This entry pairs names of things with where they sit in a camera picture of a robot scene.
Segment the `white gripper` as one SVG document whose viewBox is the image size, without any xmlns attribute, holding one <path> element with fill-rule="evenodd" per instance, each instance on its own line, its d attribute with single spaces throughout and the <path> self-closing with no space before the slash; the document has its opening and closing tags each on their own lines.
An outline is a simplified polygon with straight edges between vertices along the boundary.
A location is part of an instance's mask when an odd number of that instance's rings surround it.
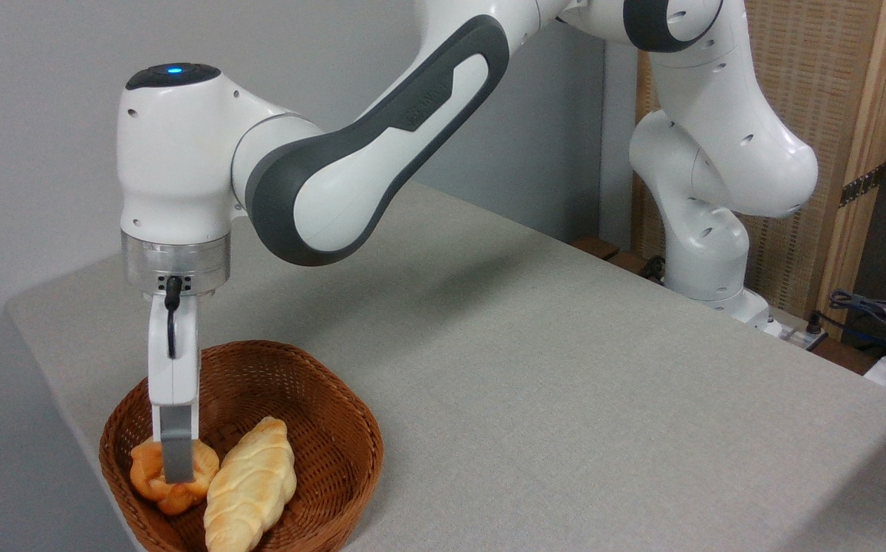
<svg viewBox="0 0 886 552">
<path fill-rule="evenodd" d="M 180 298 L 180 306 L 173 312 L 175 332 L 170 338 L 165 297 L 154 296 L 151 301 L 147 368 L 150 401 L 155 404 L 153 440 L 161 445 L 163 475 L 169 485 L 182 485 L 195 478 L 199 412 L 190 403 L 199 395 L 198 305 L 198 297 Z"/>
</svg>

